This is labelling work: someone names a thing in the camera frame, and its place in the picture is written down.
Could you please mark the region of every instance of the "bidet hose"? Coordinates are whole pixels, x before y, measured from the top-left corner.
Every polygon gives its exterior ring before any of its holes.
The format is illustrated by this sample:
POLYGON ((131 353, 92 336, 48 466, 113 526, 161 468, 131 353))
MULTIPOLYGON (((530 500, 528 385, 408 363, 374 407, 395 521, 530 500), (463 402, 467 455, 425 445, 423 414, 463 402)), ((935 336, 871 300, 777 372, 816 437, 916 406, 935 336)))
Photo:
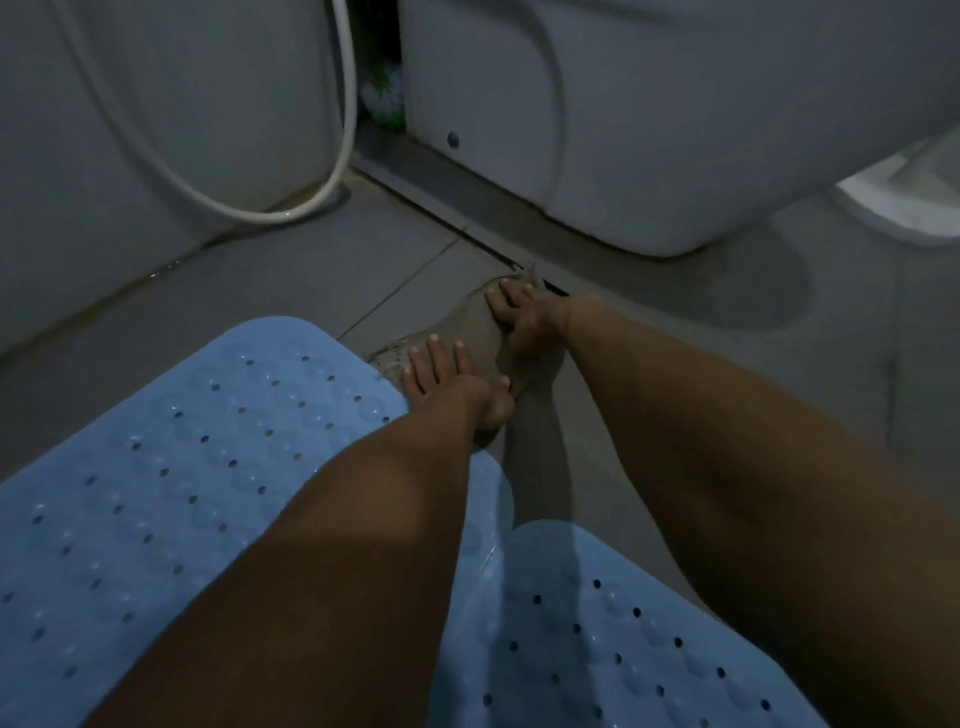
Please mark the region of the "bidet hose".
POLYGON ((357 124, 357 74, 356 61, 353 57, 353 37, 350 34, 350 19, 347 10, 347 0, 330 0, 333 4, 333 16, 337 25, 337 37, 340 41, 340 58, 344 73, 344 137, 340 146, 340 154, 333 166, 329 179, 321 186, 310 200, 291 209, 280 212, 250 212, 237 209, 223 203, 218 203, 203 192, 190 186, 183 177, 174 172, 162 157, 157 153, 147 137, 136 128, 130 116, 124 110, 120 100, 110 89, 97 61, 90 53, 84 33, 77 22, 77 18, 70 10, 66 0, 50 0, 54 15, 60 22, 67 38, 70 50, 73 52, 77 65, 86 76, 90 87, 98 101, 107 113, 109 120, 121 134, 124 141, 137 152, 147 164, 170 184, 180 194, 200 207, 215 212, 222 217, 242 223, 254 225, 282 225, 299 220, 315 212, 333 194, 344 173, 347 171, 350 155, 353 152, 353 139, 356 135, 357 124))

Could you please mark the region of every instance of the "floor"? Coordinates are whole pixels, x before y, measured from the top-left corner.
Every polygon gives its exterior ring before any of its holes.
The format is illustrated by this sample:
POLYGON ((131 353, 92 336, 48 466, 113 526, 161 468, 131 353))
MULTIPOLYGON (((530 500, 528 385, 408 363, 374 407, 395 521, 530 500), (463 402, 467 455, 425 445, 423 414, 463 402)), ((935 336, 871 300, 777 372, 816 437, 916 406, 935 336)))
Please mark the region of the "floor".
MULTIPOLYGON (((563 291, 600 291, 914 458, 919 487, 960 513, 949 476, 929 474, 960 471, 960 253, 903 248, 814 197, 698 254, 645 261, 452 165, 435 175, 441 183, 424 184, 423 169, 398 160, 406 152, 391 154, 361 150, 364 173, 348 175, 335 212, 210 248, 0 362, 0 478, 243 321, 298 316, 363 354, 428 326, 511 261, 536 260, 563 291)), ((569 361, 554 394, 572 519, 699 603, 569 361)))

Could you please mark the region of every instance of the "gray rag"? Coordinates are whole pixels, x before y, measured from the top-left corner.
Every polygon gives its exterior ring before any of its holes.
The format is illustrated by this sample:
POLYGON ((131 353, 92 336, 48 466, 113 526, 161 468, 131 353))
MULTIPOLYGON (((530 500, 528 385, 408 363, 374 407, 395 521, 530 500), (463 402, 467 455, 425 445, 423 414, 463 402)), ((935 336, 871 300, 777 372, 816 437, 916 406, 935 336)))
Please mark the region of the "gray rag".
POLYGON ((545 361, 551 357, 537 360, 517 359, 510 351, 507 342, 509 331, 493 318, 484 295, 487 289, 498 287, 502 278, 516 280, 521 284, 533 283, 539 290, 545 290, 543 281, 537 276, 532 265, 519 273, 489 280, 463 299, 441 321, 370 354, 367 356, 367 363, 403 392, 403 370, 410 362, 407 352, 413 347, 427 352, 427 337, 435 333, 443 340, 451 357, 453 345, 457 341, 464 342, 473 360, 473 372, 476 375, 489 380, 508 376, 511 381, 510 391, 514 399, 517 399, 538 371, 551 366, 551 362, 545 361))

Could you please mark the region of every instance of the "bath mat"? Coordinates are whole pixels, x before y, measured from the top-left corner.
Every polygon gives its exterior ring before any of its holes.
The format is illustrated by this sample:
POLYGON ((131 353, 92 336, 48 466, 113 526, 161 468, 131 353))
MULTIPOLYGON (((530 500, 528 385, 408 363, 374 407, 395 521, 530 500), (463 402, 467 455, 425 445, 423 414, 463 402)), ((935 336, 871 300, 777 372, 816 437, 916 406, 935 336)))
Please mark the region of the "bath mat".
POLYGON ((431 728, 825 728, 780 667, 570 523, 518 528, 447 626, 431 728))
MULTIPOLYGON (((227 332, 0 486, 0 725, 74 728, 328 459, 407 412, 318 328, 227 332)), ((470 462, 449 618, 512 521, 470 462)))

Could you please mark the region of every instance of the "tile grout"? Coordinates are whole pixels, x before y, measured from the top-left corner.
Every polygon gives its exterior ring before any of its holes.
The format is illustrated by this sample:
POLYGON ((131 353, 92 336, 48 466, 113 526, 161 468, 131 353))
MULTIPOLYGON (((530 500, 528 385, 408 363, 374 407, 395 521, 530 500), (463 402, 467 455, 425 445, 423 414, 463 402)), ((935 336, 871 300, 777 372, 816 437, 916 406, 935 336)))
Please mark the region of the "tile grout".
POLYGON ((361 324, 363 324, 363 323, 364 323, 367 319, 369 319, 374 313, 376 313, 378 310, 380 310, 380 308, 383 307, 384 304, 386 304, 390 299, 392 299, 394 296, 396 296, 396 294, 398 294, 400 291, 402 291, 414 278, 416 278, 417 276, 419 276, 424 270, 426 270, 429 266, 431 266, 435 261, 439 260, 440 257, 441 257, 443 254, 445 254, 447 251, 449 251, 451 248, 453 248, 453 246, 455 246, 461 239, 462 239, 462 238, 461 238, 460 234, 457 234, 457 235, 456 235, 449 243, 447 243, 436 255, 434 255, 433 257, 431 257, 429 260, 427 260, 425 263, 423 263, 423 265, 421 265, 416 271, 414 271, 413 274, 411 274, 410 277, 409 277, 407 280, 405 280, 403 283, 401 283, 399 286, 397 286, 393 291, 391 291, 391 292, 386 296, 386 298, 384 298, 380 303, 378 303, 378 304, 377 304, 376 306, 374 306, 371 310, 369 310, 367 313, 365 313, 363 316, 361 316, 361 317, 357 320, 357 322, 356 322, 355 324, 353 324, 352 326, 350 326, 346 331, 344 331, 340 336, 338 336, 338 337, 337 337, 337 341, 343 342, 343 340, 344 340, 345 338, 347 338, 347 336, 349 336, 349 334, 350 334, 351 331, 353 331, 355 328, 357 328, 358 326, 360 326, 361 324))

